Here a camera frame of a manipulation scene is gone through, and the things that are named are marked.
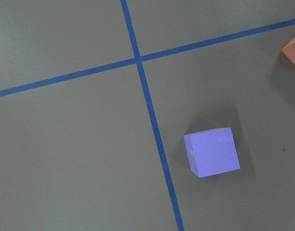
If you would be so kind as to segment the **purple foam block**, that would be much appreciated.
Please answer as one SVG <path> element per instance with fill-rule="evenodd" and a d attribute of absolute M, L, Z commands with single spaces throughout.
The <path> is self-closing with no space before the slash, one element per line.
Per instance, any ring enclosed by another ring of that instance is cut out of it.
<path fill-rule="evenodd" d="M 214 128 L 183 136 L 191 171 L 209 177 L 240 169 L 231 128 Z"/>

